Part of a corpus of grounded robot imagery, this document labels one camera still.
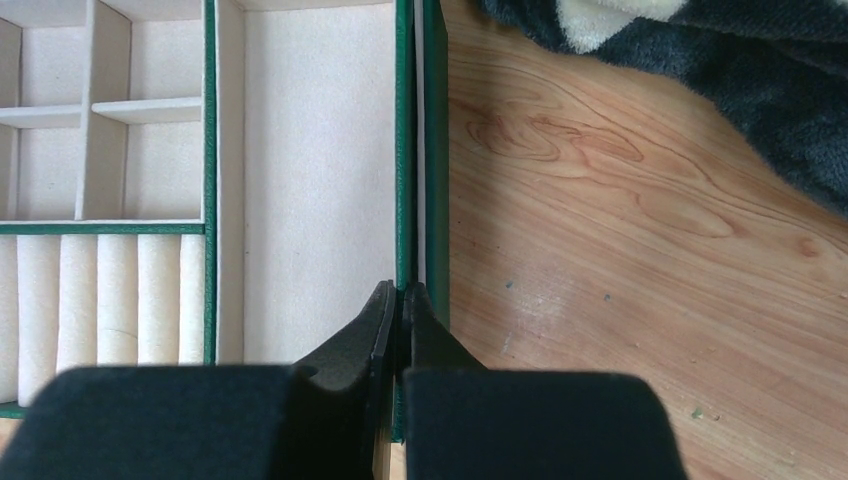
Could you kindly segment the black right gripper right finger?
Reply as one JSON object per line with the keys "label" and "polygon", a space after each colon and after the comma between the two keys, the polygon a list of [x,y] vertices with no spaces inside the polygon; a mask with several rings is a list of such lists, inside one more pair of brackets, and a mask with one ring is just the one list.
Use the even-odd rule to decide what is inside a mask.
{"label": "black right gripper right finger", "polygon": [[668,414],[617,372],[496,370],[404,298],[406,473],[411,479],[683,479]]}

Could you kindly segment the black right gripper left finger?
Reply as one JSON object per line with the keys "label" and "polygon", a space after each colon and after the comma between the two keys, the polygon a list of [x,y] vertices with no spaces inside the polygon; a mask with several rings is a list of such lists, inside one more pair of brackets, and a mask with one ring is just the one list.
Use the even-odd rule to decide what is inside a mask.
{"label": "black right gripper left finger", "polygon": [[396,290],[288,365],[86,367],[51,381],[5,479],[384,479]]}

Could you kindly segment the green jewelry tray insert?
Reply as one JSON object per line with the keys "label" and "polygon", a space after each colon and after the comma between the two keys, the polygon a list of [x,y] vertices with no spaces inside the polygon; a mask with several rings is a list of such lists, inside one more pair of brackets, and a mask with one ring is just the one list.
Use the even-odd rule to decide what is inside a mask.
{"label": "green jewelry tray insert", "polygon": [[1,5],[1,414],[287,363],[414,276],[411,1]]}

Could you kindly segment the green jewelry box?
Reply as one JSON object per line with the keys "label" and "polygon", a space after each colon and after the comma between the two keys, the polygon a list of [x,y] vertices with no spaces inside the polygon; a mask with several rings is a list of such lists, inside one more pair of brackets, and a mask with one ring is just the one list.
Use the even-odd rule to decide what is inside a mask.
{"label": "green jewelry box", "polygon": [[395,4],[397,364],[408,362],[406,293],[425,285],[450,324],[448,36],[438,1]]}

